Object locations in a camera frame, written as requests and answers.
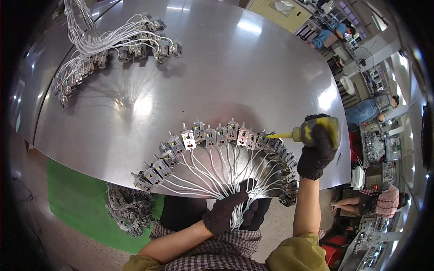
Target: beige cabinet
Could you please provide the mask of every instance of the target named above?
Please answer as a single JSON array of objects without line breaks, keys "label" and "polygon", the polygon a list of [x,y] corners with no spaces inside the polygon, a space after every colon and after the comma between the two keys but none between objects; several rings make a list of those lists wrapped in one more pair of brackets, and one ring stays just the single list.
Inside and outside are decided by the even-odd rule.
[{"label": "beige cabinet", "polygon": [[277,11],[274,2],[280,0],[251,0],[247,9],[272,20],[281,25],[291,33],[295,33],[311,16],[312,14],[301,4],[293,0],[286,0],[292,7],[284,12]]}]

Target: woman in blue dress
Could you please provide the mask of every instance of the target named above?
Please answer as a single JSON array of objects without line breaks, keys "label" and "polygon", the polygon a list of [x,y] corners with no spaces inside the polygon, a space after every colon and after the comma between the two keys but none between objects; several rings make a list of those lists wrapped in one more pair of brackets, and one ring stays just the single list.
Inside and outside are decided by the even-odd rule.
[{"label": "woman in blue dress", "polygon": [[[351,25],[347,26],[344,23],[339,23],[339,22],[332,23],[329,25],[329,28],[332,29],[333,32],[335,33],[335,35],[340,39],[344,38],[344,33],[351,34],[351,35],[355,34],[354,27],[352,27]],[[322,47],[324,47],[324,45],[322,43],[328,38],[328,36],[331,33],[332,32],[330,30],[323,29],[323,30],[321,30],[321,32],[319,33],[318,36],[316,36],[311,41],[308,41],[307,43],[314,49],[315,48],[322,48]]]}]

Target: black hair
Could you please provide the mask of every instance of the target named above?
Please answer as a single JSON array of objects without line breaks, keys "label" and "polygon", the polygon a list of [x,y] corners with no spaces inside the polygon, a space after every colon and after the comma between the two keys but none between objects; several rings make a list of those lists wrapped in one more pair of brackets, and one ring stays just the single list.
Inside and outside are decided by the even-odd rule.
[{"label": "black hair", "polygon": [[399,105],[399,95],[392,96],[392,98],[395,100],[396,105],[398,106]]},{"label": "black hair", "polygon": [[399,193],[399,204],[398,209],[407,205],[410,196],[407,193]]},{"label": "black hair", "polygon": [[355,35],[355,28],[351,26],[351,24],[348,24],[347,27],[350,29],[351,35]]}]

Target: pink plaid shirt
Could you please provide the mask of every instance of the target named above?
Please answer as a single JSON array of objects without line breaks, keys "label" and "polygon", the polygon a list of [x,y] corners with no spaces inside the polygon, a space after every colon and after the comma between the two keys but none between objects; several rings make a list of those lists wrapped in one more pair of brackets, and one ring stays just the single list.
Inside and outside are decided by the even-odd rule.
[{"label": "pink plaid shirt", "polygon": [[[363,189],[360,193],[371,195],[378,193],[375,189]],[[399,205],[399,190],[393,185],[390,185],[388,190],[383,191],[377,200],[375,213],[382,215],[383,218],[390,218],[396,213]]]}]

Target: yellow bottle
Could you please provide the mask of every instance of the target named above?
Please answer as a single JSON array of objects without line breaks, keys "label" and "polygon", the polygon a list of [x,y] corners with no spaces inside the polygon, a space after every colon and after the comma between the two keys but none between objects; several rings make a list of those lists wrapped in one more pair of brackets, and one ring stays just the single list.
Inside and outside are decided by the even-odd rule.
[{"label": "yellow bottle", "polygon": [[273,138],[292,138],[295,142],[303,142],[306,146],[314,147],[315,142],[312,139],[312,128],[321,124],[329,133],[332,140],[333,149],[337,150],[341,144],[341,129],[339,120],[333,117],[314,118],[303,122],[300,127],[295,127],[292,132],[283,134],[271,134],[267,137]]}]

